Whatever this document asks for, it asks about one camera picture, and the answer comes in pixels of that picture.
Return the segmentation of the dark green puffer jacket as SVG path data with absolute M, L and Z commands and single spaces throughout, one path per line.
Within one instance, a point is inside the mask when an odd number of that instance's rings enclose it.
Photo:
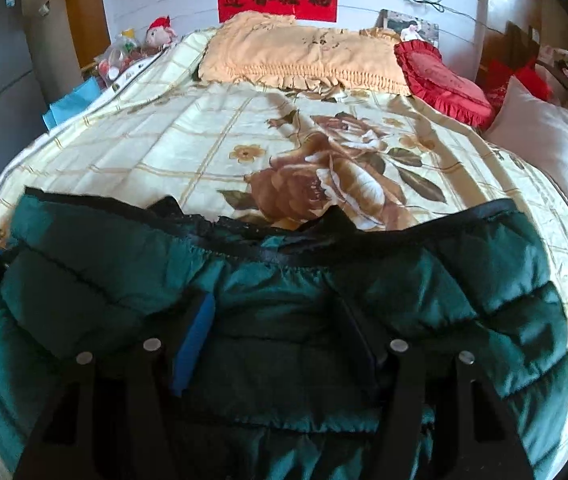
M 542 240 L 512 200 L 403 231 L 339 208 L 293 230 L 30 188 L 3 249 L 0 453 L 14 474 L 60 376 L 189 292 L 214 322 L 184 395 L 195 479 L 365 479 L 373 373 L 344 302 L 406 338 L 474 354 L 534 475 L 568 411 L 568 325 Z

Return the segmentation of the floral cream bed quilt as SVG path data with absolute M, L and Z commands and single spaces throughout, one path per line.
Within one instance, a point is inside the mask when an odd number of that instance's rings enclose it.
M 509 198 L 542 237 L 568 318 L 568 203 L 543 171 L 419 99 L 200 82 L 209 40 L 192 32 L 22 150 L 0 175 L 0 247 L 25 188 L 135 206 L 169 195 L 188 214 L 280 228 L 335 204 L 377 229 L 390 203 L 402 229 Z M 542 476 L 567 462 L 568 412 Z

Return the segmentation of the pink plush pig toy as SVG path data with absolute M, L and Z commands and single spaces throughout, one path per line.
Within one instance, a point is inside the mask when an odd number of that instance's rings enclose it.
M 161 16 L 150 23 L 145 34 L 145 45 L 149 48 L 161 49 L 177 38 L 171 27 L 169 16 Z

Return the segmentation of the white satin pillow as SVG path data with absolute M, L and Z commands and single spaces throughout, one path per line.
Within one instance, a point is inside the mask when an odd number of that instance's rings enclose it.
M 511 77 L 503 105 L 485 138 L 544 172 L 568 205 L 567 108 L 538 99 Z

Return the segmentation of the red ruffled cushion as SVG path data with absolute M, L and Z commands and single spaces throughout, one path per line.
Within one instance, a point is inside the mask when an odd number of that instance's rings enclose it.
M 485 93 L 473 81 L 444 65 L 439 50 L 426 41 L 395 45 L 395 56 L 412 96 L 450 118 L 484 130 L 496 113 Z

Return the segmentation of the beige ruffled pillow cover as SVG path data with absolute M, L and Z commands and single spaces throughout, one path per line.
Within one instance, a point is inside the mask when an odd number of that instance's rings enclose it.
M 208 42 L 199 78 L 319 92 L 345 88 L 407 96 L 410 89 L 389 29 L 358 32 L 298 24 L 291 15 L 245 11 Z

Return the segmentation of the framed photo on headboard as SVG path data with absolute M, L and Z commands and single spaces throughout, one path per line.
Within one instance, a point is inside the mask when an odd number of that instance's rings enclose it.
M 439 26 L 417 16 L 382 9 L 376 26 L 392 30 L 402 41 L 421 40 L 439 47 Z

